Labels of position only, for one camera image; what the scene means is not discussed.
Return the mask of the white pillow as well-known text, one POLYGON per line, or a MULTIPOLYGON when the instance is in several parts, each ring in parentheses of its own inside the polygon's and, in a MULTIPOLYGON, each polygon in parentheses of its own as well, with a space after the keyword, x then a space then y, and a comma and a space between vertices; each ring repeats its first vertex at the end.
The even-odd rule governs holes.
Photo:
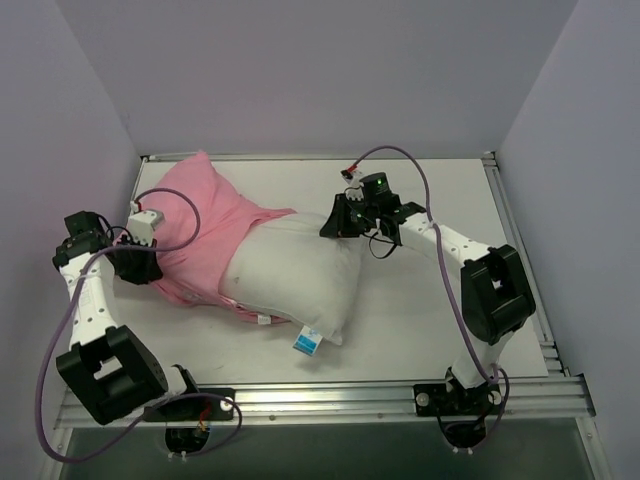
POLYGON ((324 223, 321 215, 294 213, 252 227, 219 292, 248 311, 278 316, 342 344, 355 308, 364 241, 324 238, 324 223))

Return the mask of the pink pillowcase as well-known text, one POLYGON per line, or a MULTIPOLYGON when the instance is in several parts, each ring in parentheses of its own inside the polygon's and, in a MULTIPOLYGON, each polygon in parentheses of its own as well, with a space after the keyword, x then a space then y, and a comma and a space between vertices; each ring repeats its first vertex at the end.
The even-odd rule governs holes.
POLYGON ((219 306, 244 321, 258 324, 259 313, 223 294, 221 281, 251 228, 294 211, 262 208, 245 198, 217 172, 204 151, 174 165, 157 186, 180 193, 151 193, 139 200, 143 209, 164 215, 164 222, 154 235, 157 245, 164 248, 186 240, 191 243, 157 255, 163 278, 151 286, 174 305, 219 306))

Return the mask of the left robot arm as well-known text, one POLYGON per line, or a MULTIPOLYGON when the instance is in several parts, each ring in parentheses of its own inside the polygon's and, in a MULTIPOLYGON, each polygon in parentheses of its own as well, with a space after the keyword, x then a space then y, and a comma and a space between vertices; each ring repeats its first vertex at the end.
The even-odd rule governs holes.
POLYGON ((194 417, 200 391, 188 384, 171 387, 152 352, 127 326, 116 321, 113 282, 147 285, 162 278, 153 247, 158 211, 134 214, 120 238, 95 212, 65 219, 69 236, 57 247, 53 265, 70 296, 72 334, 68 352, 56 359, 64 382, 100 425, 127 416, 165 395, 166 408, 179 419, 194 417))

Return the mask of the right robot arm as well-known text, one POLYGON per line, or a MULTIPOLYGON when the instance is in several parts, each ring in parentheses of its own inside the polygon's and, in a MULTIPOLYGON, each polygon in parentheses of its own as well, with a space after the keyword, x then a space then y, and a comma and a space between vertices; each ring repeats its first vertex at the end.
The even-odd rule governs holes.
POLYGON ((436 221, 429 205, 404 203, 383 172, 341 173, 347 186, 334 198, 321 227, 324 238, 382 235, 437 263, 466 351, 450 366, 455 380, 444 400, 455 412, 480 400, 480 385, 498 379, 499 358, 507 342, 535 313, 536 304, 517 250, 474 241, 436 221))

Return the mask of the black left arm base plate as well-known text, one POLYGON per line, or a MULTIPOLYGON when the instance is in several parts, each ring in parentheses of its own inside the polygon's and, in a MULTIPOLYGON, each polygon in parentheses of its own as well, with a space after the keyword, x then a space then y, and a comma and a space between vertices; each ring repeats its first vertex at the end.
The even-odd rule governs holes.
POLYGON ((147 407, 143 419, 146 422, 219 422, 230 421, 234 418, 234 407, 228 400, 234 400, 236 390, 229 387, 204 388, 201 393, 207 396, 187 398, 182 394, 177 400, 165 402, 157 410, 147 407))

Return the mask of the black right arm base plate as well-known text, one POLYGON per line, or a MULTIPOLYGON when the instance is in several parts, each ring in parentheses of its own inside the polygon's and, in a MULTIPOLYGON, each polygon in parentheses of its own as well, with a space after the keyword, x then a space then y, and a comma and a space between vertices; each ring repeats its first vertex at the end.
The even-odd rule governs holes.
POLYGON ((478 417, 497 414, 503 395, 497 385, 484 383, 465 389, 455 380, 413 385, 416 415, 419 417, 478 417))

